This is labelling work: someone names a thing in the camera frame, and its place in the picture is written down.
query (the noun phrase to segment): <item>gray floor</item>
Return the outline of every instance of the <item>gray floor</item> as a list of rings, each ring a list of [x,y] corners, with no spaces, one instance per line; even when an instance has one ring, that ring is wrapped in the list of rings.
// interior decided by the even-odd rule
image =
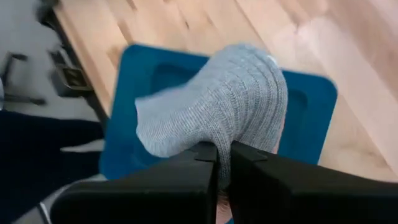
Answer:
[[[48,74],[52,69],[46,50],[58,43],[55,33],[35,21],[34,5],[38,0],[0,0],[0,58],[8,51],[29,56],[27,63],[14,67],[10,88],[18,94],[43,96],[48,105],[8,104],[8,110],[56,118],[96,120],[94,111],[83,99],[64,99],[55,94]],[[41,224],[37,211],[33,210],[17,223]]]

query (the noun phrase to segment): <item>dark fabric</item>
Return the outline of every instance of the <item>dark fabric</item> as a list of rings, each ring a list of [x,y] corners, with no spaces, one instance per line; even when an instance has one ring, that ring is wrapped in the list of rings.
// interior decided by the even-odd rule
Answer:
[[[100,152],[61,152],[103,138],[91,121],[0,111],[0,223],[11,223],[52,192],[98,173]]]

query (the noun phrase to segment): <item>blue foam pad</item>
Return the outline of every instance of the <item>blue foam pad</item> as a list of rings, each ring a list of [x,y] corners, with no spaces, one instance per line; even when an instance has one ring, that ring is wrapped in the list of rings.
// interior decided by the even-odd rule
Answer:
[[[206,64],[208,57],[132,45],[122,56],[118,86],[100,171],[119,179],[161,159],[150,155],[136,135],[135,99],[181,85]],[[283,71],[289,103],[279,154],[317,164],[337,99],[331,81],[313,75]]]

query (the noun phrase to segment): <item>gray sock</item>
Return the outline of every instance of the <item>gray sock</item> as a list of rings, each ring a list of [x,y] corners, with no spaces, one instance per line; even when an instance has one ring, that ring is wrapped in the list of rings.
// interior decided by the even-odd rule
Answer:
[[[281,70],[265,51],[230,45],[212,56],[187,84],[136,100],[137,135],[148,152],[174,156],[200,141],[220,154],[219,187],[229,184],[230,145],[272,152],[287,106]]]

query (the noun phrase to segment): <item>wooden floor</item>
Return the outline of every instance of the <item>wooden floor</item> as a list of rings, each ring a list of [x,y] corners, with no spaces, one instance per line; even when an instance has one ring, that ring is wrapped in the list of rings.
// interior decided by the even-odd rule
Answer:
[[[123,48],[212,54],[251,42],[339,89],[320,165],[398,178],[398,1],[61,0],[55,12],[110,113]]]

